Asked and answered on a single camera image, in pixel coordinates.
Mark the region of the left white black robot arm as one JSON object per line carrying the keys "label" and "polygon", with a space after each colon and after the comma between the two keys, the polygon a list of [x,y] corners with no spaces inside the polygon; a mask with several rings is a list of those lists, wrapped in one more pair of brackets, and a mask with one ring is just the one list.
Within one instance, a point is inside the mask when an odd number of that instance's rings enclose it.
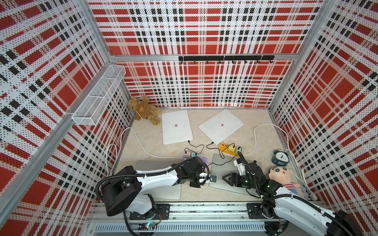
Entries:
{"label": "left white black robot arm", "polygon": [[190,187],[201,188],[211,179],[209,166],[196,156],[160,170],[140,171],[127,166],[97,182],[94,191],[104,202],[107,216],[130,211],[151,219],[157,215],[158,207],[148,190],[186,182]]}

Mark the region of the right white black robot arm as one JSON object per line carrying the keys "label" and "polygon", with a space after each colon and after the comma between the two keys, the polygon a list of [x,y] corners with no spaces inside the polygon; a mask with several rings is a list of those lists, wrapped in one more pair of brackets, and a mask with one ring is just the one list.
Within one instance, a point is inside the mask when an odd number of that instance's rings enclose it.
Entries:
{"label": "right white black robot arm", "polygon": [[236,160],[237,173],[223,176],[232,187],[254,189],[261,198],[256,215],[267,219],[278,217],[301,228],[312,236],[361,236],[362,232],[352,217],[340,210],[333,212],[297,194],[292,171],[287,167],[272,167],[265,175],[256,161]]}

